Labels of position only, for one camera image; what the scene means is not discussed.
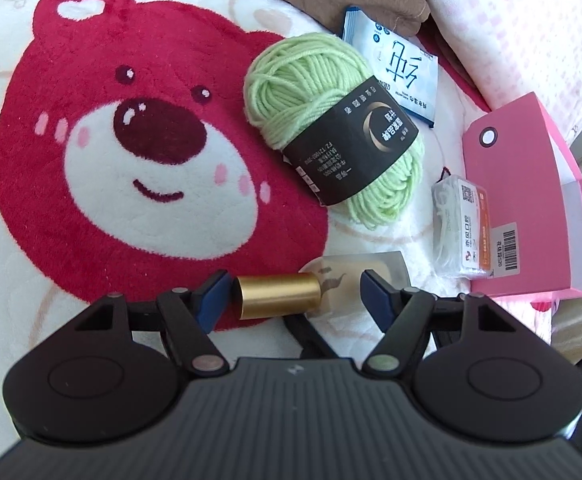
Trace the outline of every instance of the open pink box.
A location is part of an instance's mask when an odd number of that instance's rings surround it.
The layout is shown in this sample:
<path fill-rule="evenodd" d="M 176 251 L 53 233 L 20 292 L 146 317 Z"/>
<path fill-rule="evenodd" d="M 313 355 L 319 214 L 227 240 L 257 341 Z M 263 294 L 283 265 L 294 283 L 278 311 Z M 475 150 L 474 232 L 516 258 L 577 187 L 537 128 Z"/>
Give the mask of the open pink box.
<path fill-rule="evenodd" d="M 487 192 L 494 268 L 471 290 L 507 300 L 582 297 L 582 174 L 536 95 L 474 121 L 462 145 L 467 180 Z"/>

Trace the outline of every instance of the bear ear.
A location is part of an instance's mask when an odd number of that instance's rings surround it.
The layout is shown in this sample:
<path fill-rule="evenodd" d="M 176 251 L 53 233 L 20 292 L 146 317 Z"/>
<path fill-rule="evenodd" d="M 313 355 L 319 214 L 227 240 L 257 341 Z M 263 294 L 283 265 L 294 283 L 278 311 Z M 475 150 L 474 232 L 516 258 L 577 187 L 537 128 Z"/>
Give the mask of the bear ear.
<path fill-rule="evenodd" d="M 251 56 L 253 59 L 258 57 L 260 53 L 274 43 L 283 40 L 284 38 L 279 34 L 273 32 L 266 32 L 264 30 L 256 30 L 249 32 Z"/>
<path fill-rule="evenodd" d="M 36 38 L 69 38 L 79 30 L 78 24 L 92 16 L 106 16 L 108 28 L 125 21 L 134 0 L 40 0 L 33 14 Z"/>

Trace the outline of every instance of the bear nose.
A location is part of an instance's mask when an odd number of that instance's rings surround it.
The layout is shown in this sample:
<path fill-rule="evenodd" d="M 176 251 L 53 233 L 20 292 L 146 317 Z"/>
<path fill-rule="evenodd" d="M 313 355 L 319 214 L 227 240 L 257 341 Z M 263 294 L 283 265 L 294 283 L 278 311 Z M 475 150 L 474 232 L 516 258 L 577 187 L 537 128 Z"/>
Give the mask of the bear nose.
<path fill-rule="evenodd" d="M 207 142 L 207 129 L 193 112 L 161 99 L 121 102 L 113 131 L 128 152 L 160 164 L 183 164 Z"/>

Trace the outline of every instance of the pink cheek mark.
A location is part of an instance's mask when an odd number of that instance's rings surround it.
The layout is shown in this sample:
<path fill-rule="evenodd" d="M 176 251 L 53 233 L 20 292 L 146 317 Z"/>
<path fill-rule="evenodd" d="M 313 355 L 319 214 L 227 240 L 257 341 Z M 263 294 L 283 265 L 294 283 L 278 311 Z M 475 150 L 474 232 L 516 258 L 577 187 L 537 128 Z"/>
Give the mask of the pink cheek mark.
<path fill-rule="evenodd" d="M 62 144 L 65 142 L 66 139 L 66 132 L 69 129 L 69 123 L 66 121 L 65 118 L 62 118 L 58 121 L 56 125 L 56 132 L 54 134 L 54 139 L 58 144 Z"/>
<path fill-rule="evenodd" d="M 78 130 L 78 146 L 81 148 L 86 148 L 87 144 L 89 144 L 90 136 L 91 133 L 89 128 L 86 126 L 81 126 L 81 128 Z"/>
<path fill-rule="evenodd" d="M 222 186 L 226 182 L 226 175 L 228 171 L 224 164 L 218 164 L 215 167 L 215 174 L 213 175 L 213 182 L 216 186 Z"/>
<path fill-rule="evenodd" d="M 47 129 L 47 123 L 49 122 L 49 114 L 43 112 L 38 117 L 38 122 L 36 126 L 33 128 L 33 131 L 36 135 L 44 135 L 45 130 Z"/>
<path fill-rule="evenodd" d="M 242 196 L 247 196 L 251 191 L 251 180 L 248 176 L 242 175 L 238 179 L 238 189 L 240 190 L 240 194 Z"/>
<path fill-rule="evenodd" d="M 265 204 L 271 202 L 271 186 L 268 182 L 263 182 L 260 184 L 260 200 Z"/>

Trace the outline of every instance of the skein of yarn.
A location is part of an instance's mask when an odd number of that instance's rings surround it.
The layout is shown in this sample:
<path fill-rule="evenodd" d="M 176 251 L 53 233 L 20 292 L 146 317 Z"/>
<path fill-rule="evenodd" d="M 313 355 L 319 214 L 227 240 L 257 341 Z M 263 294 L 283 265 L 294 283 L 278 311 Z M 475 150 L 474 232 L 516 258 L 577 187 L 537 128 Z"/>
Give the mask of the skein of yarn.
<path fill-rule="evenodd" d="M 262 52 L 244 80 L 245 113 L 273 150 L 282 150 L 373 72 L 339 38 L 311 32 L 279 41 Z M 416 137 L 383 174 L 343 206 L 368 229 L 395 221 L 420 182 L 424 144 Z"/>

